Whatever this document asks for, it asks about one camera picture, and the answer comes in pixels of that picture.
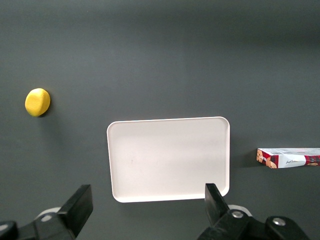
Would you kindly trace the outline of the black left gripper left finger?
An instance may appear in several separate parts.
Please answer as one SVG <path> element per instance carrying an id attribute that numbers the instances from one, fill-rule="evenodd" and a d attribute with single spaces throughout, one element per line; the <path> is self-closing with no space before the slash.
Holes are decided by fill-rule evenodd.
<path id="1" fill-rule="evenodd" d="M 93 211 L 92 187 L 81 185 L 61 207 L 41 212 L 19 227 L 13 220 L 0 223 L 2 240 L 75 240 Z"/>

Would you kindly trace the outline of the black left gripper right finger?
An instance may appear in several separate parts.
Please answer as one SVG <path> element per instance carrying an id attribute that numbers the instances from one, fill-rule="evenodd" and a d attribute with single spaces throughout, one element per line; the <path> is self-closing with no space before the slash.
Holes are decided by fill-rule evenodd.
<path id="1" fill-rule="evenodd" d="M 256 220 L 241 209 L 231 209 L 214 183 L 205 185 L 205 210 L 210 222 L 199 240 L 308 240 L 307 234 L 292 219 L 269 216 Z"/>

